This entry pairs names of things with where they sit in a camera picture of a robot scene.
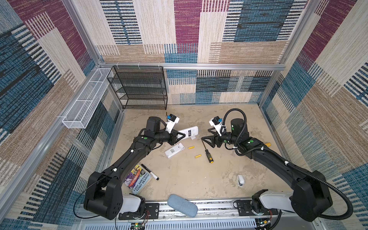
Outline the red remote control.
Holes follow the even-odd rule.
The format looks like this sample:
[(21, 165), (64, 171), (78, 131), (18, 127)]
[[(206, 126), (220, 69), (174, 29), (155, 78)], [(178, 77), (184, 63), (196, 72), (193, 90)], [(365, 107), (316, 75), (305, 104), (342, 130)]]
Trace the red remote control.
[(193, 126), (190, 128), (182, 129), (183, 133), (186, 133), (186, 137), (183, 139), (191, 138), (192, 140), (196, 138), (199, 133), (198, 126)]

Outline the white remote control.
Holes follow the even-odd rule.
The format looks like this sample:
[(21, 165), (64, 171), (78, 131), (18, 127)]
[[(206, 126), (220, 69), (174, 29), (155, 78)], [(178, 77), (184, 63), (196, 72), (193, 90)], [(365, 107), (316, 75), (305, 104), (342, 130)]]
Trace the white remote control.
[(185, 149), (184, 145), (182, 143), (178, 143), (173, 147), (171, 147), (170, 149), (168, 149), (167, 151), (165, 151), (164, 153), (167, 156), (167, 158), (171, 158), (174, 155), (178, 154), (179, 152), (183, 151), (184, 149)]

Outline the black yellow screwdriver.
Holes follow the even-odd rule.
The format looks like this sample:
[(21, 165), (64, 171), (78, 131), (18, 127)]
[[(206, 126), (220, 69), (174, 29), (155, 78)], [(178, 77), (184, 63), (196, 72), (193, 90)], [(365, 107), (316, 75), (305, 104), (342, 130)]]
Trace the black yellow screwdriver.
[(204, 141), (203, 141), (203, 140), (202, 140), (202, 144), (203, 144), (203, 146), (204, 146), (204, 148), (205, 148), (206, 157), (208, 158), (209, 163), (214, 163), (214, 160), (213, 160), (213, 158), (212, 158), (212, 156), (211, 156), (210, 152), (208, 151), (207, 147), (205, 146), (205, 144), (204, 144)]

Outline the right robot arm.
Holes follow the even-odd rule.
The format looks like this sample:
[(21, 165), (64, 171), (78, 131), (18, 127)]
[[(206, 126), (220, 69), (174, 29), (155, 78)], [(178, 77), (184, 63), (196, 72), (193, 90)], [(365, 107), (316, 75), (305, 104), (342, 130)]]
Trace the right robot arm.
[[(240, 109), (236, 111), (242, 114), (242, 118), (231, 122), (230, 132), (227, 131), (225, 117), (214, 117), (209, 121), (211, 128), (208, 131), (211, 135), (202, 137), (202, 140), (212, 148), (232, 145), (237, 156), (245, 156), (262, 164), (280, 177), (293, 191), (291, 195), (287, 195), (273, 193), (267, 189), (260, 190), (252, 197), (255, 213), (258, 213), (261, 207), (281, 209), (294, 212), (308, 222), (316, 218), (344, 220), (352, 216), (354, 212), (352, 202), (342, 191), (328, 183), (321, 172), (301, 168), (271, 150), (259, 139), (251, 137), (247, 129), (245, 112)], [(347, 210), (344, 214), (337, 216), (324, 214), (333, 205), (331, 191), (345, 201)]]

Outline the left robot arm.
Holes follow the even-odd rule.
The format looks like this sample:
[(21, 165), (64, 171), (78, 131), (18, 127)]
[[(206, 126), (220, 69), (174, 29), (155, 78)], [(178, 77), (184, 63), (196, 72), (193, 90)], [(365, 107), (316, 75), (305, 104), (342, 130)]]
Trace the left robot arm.
[(102, 172), (93, 172), (88, 178), (83, 208), (94, 214), (94, 217), (114, 219), (122, 212), (144, 213), (143, 199), (132, 196), (137, 202), (130, 205), (125, 202), (122, 185), (132, 169), (151, 151), (163, 143), (171, 146), (181, 141), (186, 135), (174, 129), (179, 117), (168, 115), (167, 121), (159, 117), (149, 117), (146, 127), (133, 139), (128, 150), (110, 167)]

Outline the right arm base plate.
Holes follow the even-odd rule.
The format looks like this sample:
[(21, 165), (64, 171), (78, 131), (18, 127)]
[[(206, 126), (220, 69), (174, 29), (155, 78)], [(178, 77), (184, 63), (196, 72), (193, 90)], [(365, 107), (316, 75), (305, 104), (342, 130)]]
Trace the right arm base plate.
[(239, 216), (277, 216), (279, 214), (277, 209), (266, 209), (263, 206), (259, 211), (254, 211), (251, 200), (237, 199), (232, 205), (238, 211)]

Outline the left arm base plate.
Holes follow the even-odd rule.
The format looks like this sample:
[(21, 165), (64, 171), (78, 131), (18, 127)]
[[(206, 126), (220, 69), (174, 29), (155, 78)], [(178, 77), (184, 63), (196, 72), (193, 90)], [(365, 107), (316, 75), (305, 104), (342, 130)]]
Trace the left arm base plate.
[(126, 212), (120, 213), (118, 215), (119, 220), (144, 220), (146, 217), (148, 219), (158, 219), (160, 211), (159, 203), (146, 203), (141, 205), (137, 212)]

